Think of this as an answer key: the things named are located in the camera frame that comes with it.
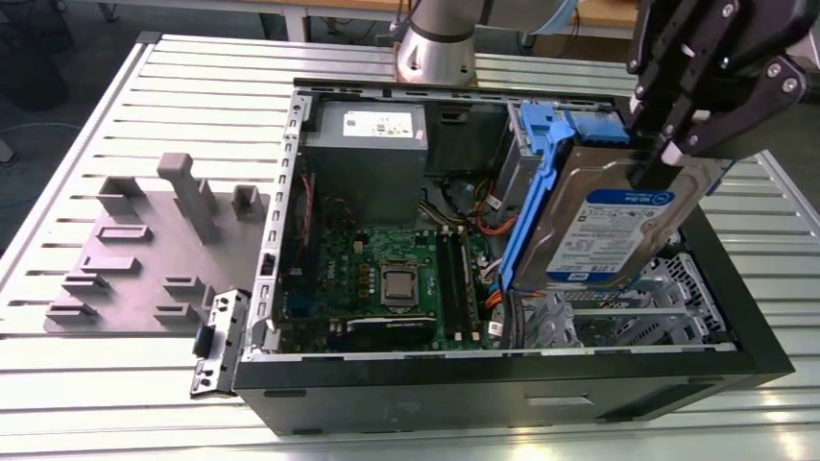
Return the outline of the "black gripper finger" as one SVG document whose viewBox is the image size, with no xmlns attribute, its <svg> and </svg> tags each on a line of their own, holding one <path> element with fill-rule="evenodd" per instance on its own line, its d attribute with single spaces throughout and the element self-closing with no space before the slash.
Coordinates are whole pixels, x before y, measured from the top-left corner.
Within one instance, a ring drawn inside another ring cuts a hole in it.
<svg viewBox="0 0 820 461">
<path fill-rule="evenodd" d="M 660 131 L 667 119 L 667 91 L 660 61 L 653 48 L 663 37 L 661 28 L 647 28 L 640 39 L 640 59 L 629 67 L 639 78 L 628 103 L 628 127 L 632 131 Z"/>
<path fill-rule="evenodd" d="M 687 158 L 720 158 L 715 148 L 793 106 L 804 97 L 804 71 L 784 52 L 733 70 L 729 42 L 655 45 L 667 91 L 667 119 L 660 131 L 632 131 L 653 140 L 631 172 L 635 189 L 672 185 Z"/>
</svg>

